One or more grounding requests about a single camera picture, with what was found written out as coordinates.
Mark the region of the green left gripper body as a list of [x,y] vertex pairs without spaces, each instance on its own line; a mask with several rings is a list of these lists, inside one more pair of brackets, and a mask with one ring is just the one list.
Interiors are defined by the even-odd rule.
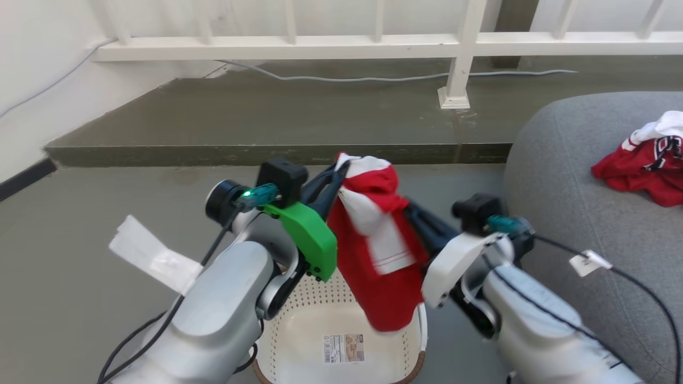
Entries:
[[280,220],[286,233],[309,264],[310,273],[329,281],[337,268],[337,239],[322,217],[303,203],[288,207],[264,206],[264,212]]

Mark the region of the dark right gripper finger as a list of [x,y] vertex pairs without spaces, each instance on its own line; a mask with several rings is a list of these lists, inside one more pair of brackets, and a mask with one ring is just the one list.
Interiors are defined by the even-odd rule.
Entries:
[[430,258],[441,253],[442,249],[449,243],[449,224],[447,223],[442,221],[413,221],[413,228]]
[[419,206],[416,202],[408,202],[408,206],[403,209],[403,216],[423,244],[447,244],[452,238],[459,235],[459,231],[451,224]]

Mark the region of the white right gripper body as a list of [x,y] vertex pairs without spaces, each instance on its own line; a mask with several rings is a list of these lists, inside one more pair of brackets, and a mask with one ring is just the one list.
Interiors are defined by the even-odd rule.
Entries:
[[442,304],[485,246],[497,240],[497,233],[486,237],[462,233],[448,241],[430,262],[425,273],[422,282],[424,303],[430,308],[437,308]]

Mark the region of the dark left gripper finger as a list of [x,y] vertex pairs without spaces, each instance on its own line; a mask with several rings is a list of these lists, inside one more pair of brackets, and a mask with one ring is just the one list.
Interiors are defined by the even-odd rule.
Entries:
[[312,209],[317,212],[323,221],[328,220],[342,185],[342,181],[329,181],[323,182],[319,187],[315,187],[314,195],[312,196]]
[[319,187],[323,182],[342,181],[344,182],[346,173],[350,166],[350,162],[343,163],[339,167],[336,164],[330,165],[321,173],[318,173],[301,188],[301,202],[311,202],[314,195],[314,189]]

